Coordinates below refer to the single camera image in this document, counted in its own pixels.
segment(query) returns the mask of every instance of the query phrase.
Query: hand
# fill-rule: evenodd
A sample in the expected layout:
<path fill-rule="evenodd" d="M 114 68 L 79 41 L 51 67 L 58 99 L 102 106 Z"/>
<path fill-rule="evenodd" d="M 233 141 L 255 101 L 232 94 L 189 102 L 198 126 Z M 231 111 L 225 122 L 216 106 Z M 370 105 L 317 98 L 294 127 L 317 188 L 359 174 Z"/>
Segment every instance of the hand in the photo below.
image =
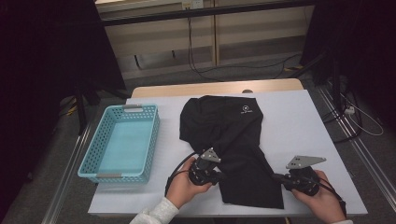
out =
<path fill-rule="evenodd" d="M 192 184 L 189 179 L 189 169 L 191 164 L 195 161 L 194 157 L 189 158 L 184 162 L 181 167 L 179 174 L 177 174 L 166 194 L 166 198 L 175 205 L 177 209 L 180 209 L 183 204 L 188 203 L 191 199 L 199 193 L 207 192 L 212 186 L 211 183 L 207 183 L 202 186 L 196 186 Z"/>
<path fill-rule="evenodd" d="M 327 176 L 322 171 L 315 171 L 319 178 L 328 181 Z M 320 180 L 320 183 L 329 187 L 329 185 Z M 296 189 L 291 191 L 298 200 L 305 203 L 314 215 L 325 223 L 334 223 L 346 220 L 343 210 L 337 198 L 324 188 L 319 188 L 319 192 L 314 196 L 308 196 Z"/>

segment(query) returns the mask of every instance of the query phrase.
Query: person's left hand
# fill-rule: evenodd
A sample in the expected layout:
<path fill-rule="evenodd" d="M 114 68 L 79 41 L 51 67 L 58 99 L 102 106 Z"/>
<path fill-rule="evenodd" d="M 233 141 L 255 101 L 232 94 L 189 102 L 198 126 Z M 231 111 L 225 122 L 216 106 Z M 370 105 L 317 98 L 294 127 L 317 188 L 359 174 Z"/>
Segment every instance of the person's left hand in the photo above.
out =
<path fill-rule="evenodd" d="M 166 198 L 175 205 L 177 209 L 180 209 L 185 203 L 191 201 L 191 199 L 199 193 L 207 192 L 212 186 L 212 183 L 207 183 L 202 186 L 194 185 L 189 179 L 189 169 L 191 164 L 195 161 L 194 157 L 190 157 L 179 170 L 180 174 L 177 174 L 166 194 Z"/>

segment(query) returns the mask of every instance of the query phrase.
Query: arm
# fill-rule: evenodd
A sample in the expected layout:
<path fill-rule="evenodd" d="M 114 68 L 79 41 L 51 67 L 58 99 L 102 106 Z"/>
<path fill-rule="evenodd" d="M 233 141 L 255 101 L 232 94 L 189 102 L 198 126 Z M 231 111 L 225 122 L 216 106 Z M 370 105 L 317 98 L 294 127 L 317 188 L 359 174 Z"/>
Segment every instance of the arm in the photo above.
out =
<path fill-rule="evenodd" d="M 320 179 L 328 181 L 327 176 L 322 171 L 315 171 Z M 320 180 L 320 183 L 329 187 L 329 185 Z M 296 189 L 292 190 L 294 197 L 305 203 L 312 213 L 325 223 L 332 224 L 349 224 L 353 223 L 344 216 L 340 203 L 335 196 L 324 188 L 314 196 L 308 196 Z"/>
<path fill-rule="evenodd" d="M 178 214 L 178 210 L 185 203 L 188 203 L 198 194 L 207 192 L 212 186 L 207 183 L 203 186 L 195 186 L 189 179 L 189 169 L 195 161 L 194 157 L 189 158 L 181 167 L 180 171 L 174 177 L 166 197 L 151 211 L 145 209 L 139 213 L 130 224 L 150 223 L 150 224 L 166 224 Z"/>

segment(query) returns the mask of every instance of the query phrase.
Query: shirt sleeve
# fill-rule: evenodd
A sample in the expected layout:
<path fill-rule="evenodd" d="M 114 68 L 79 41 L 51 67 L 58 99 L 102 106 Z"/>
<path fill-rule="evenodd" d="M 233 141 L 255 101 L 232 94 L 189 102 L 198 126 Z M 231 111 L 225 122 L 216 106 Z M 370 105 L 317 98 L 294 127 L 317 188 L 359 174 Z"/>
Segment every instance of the shirt sleeve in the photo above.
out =
<path fill-rule="evenodd" d="M 332 224 L 353 224 L 352 220 L 345 220 L 345 221 L 340 221 L 340 222 L 334 222 Z"/>
<path fill-rule="evenodd" d="M 178 214 L 178 209 L 166 198 L 163 198 L 151 211 L 144 209 L 130 224 L 167 224 Z"/>

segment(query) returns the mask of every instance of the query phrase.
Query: black horizontal bar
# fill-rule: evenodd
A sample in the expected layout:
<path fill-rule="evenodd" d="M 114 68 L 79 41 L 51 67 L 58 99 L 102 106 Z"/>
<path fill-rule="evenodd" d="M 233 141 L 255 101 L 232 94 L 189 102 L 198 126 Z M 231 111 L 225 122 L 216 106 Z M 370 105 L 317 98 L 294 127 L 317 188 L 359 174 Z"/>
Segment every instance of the black horizontal bar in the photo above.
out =
<path fill-rule="evenodd" d="M 104 26 L 114 26 L 114 25 L 147 22 L 147 21 L 168 21 L 168 20 L 183 19 L 183 18 L 280 9 L 287 7 L 306 7 L 324 2 L 332 2 L 332 1 L 331 0 L 284 0 L 277 2 L 242 5 L 242 6 L 206 7 L 206 8 L 191 9 L 191 10 L 180 10 L 180 11 L 148 14 L 143 16 L 102 19 L 102 24 Z"/>

